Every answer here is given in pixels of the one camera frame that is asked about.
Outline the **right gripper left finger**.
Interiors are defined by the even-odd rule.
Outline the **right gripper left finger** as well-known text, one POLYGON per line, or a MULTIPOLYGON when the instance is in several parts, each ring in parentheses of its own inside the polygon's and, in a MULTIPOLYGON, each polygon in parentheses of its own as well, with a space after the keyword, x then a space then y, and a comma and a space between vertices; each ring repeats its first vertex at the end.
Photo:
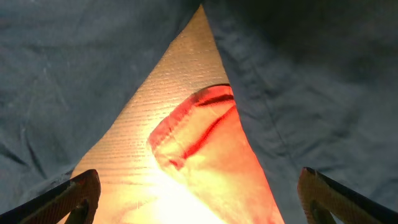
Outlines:
POLYGON ((1 223, 92 224, 101 194, 98 172, 87 170, 1 215, 1 223))

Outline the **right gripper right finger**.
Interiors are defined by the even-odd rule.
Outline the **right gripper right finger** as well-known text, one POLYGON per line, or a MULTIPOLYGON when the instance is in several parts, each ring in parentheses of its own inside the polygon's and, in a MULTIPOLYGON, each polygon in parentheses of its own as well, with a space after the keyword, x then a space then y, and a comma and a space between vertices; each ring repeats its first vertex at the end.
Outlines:
POLYGON ((301 171, 297 192, 310 224, 336 224, 336 219, 347 224, 397 223, 397 212, 309 167, 301 171))

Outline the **navy blue shorts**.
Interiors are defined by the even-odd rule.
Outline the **navy blue shorts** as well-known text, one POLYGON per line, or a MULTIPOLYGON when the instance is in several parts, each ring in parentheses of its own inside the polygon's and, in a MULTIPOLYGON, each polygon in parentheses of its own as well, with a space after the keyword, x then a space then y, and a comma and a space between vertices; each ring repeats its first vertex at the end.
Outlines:
POLYGON ((203 6, 282 216, 311 167, 397 209, 396 1, 1 2, 1 211, 67 179, 203 6))

